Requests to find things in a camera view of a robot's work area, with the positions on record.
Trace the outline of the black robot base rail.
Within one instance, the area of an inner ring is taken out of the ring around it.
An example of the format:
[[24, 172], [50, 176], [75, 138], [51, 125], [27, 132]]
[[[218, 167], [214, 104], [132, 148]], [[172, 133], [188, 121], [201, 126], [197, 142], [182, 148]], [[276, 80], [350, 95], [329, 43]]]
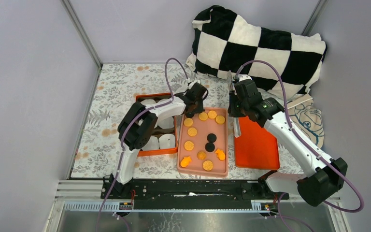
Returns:
[[267, 190], [262, 181], [201, 179], [132, 179], [112, 184], [103, 178], [101, 199], [127, 199], [135, 210], [245, 210], [252, 201], [276, 203], [288, 194]]

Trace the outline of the orange cookie box with liners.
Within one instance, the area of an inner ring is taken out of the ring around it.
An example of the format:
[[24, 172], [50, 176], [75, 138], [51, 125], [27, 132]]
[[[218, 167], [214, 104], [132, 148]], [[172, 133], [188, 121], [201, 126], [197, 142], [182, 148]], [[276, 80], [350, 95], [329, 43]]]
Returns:
[[[153, 99], [158, 103], [161, 99], [169, 99], [171, 97], [170, 93], [158, 93], [158, 94], [142, 94], [137, 95], [135, 97], [136, 102], [141, 102], [145, 99]], [[178, 151], [178, 143], [177, 143], [177, 129], [176, 129], [176, 120], [174, 117], [174, 128], [172, 129], [161, 129], [157, 123], [155, 128], [152, 131], [151, 136], [157, 137], [159, 139], [160, 136], [164, 134], [174, 134], [176, 138], [176, 147], [169, 148], [169, 149], [159, 149], [159, 150], [151, 150], [151, 151], [143, 151], [142, 149], [139, 151], [138, 157], [147, 157], [147, 156], [157, 156], [157, 155], [167, 155], [167, 154], [175, 154]]]

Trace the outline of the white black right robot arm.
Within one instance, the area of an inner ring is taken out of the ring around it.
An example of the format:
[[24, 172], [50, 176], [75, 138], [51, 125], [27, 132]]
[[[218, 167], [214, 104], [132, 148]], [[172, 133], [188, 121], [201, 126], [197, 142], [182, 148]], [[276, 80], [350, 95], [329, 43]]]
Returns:
[[323, 152], [286, 116], [284, 107], [274, 98], [262, 98], [255, 82], [249, 77], [239, 81], [228, 79], [231, 117], [247, 117], [272, 134], [295, 158], [302, 174], [270, 171], [259, 181], [258, 193], [270, 199], [277, 192], [300, 195], [306, 203], [318, 206], [342, 187], [348, 165]]

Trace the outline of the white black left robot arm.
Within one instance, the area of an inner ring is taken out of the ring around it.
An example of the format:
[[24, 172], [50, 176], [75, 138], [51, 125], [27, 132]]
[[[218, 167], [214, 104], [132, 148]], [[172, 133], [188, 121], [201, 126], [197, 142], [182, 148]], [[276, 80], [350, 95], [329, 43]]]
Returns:
[[185, 92], [172, 94], [168, 99], [146, 106], [135, 102], [118, 126], [122, 151], [118, 161], [112, 193], [123, 199], [130, 194], [128, 182], [133, 178], [134, 163], [139, 151], [148, 143], [158, 121], [180, 115], [203, 112], [208, 89], [199, 81], [189, 83]]

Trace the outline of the metal serving tongs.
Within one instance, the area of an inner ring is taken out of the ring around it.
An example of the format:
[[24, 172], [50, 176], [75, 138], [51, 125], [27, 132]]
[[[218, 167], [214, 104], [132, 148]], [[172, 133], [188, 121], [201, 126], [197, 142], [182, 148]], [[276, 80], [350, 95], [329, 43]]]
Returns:
[[228, 95], [229, 95], [229, 106], [228, 106], [228, 116], [232, 117], [233, 127], [234, 127], [234, 137], [238, 138], [241, 136], [241, 129], [238, 118], [236, 117], [236, 101], [237, 96], [235, 94], [234, 85], [233, 85], [233, 75], [231, 71], [227, 72], [227, 83], [228, 83]]

